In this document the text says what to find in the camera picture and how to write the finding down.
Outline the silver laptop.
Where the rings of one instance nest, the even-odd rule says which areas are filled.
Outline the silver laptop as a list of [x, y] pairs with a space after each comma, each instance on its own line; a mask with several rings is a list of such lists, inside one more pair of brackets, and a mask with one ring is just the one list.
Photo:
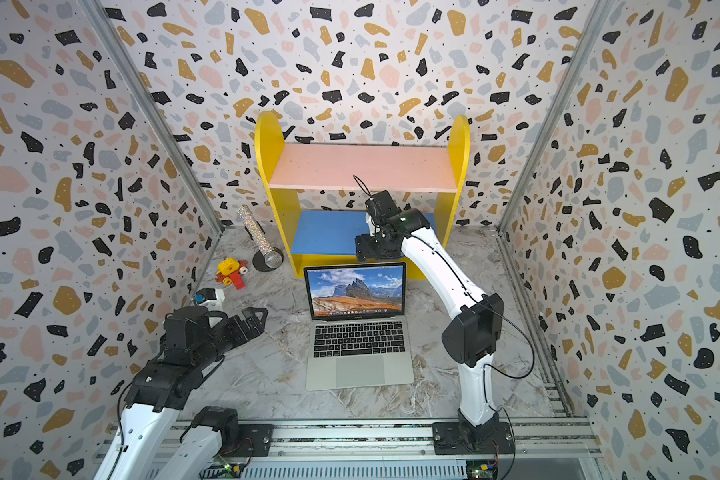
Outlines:
[[404, 262], [306, 267], [306, 389], [411, 384]]

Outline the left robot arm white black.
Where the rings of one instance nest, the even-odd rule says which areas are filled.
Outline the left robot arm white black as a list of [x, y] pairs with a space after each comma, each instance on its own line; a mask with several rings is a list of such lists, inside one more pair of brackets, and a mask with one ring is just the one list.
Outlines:
[[[118, 427], [99, 467], [99, 479], [143, 479], [191, 394], [223, 364], [229, 351], [265, 331], [268, 311], [248, 307], [228, 316], [205, 306], [168, 314], [159, 353], [139, 371], [118, 399]], [[198, 479], [213, 462], [239, 479], [251, 460], [268, 456], [274, 427], [241, 424], [236, 410], [206, 406], [179, 438], [160, 479]]]

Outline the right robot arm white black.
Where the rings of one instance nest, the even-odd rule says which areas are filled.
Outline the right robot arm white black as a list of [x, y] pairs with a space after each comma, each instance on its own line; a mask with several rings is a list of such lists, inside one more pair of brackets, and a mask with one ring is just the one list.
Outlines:
[[411, 209], [388, 217], [367, 213], [365, 222], [368, 231], [355, 239], [357, 259], [408, 259], [443, 302], [450, 323], [441, 342], [458, 364], [460, 433], [473, 444], [487, 438], [500, 424], [489, 370], [501, 336], [502, 298], [486, 294], [468, 278], [421, 212]]

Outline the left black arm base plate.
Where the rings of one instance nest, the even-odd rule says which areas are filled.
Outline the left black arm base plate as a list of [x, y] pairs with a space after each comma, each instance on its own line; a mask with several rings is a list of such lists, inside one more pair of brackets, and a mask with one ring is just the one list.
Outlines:
[[267, 457], [273, 438], [273, 424], [242, 424], [222, 429], [222, 457]]

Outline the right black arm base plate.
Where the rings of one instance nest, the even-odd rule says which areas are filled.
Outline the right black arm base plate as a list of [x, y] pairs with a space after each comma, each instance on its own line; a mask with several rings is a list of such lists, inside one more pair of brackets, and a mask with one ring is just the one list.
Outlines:
[[487, 455], [515, 452], [508, 422], [489, 422], [474, 427], [469, 422], [437, 422], [432, 425], [437, 455]]

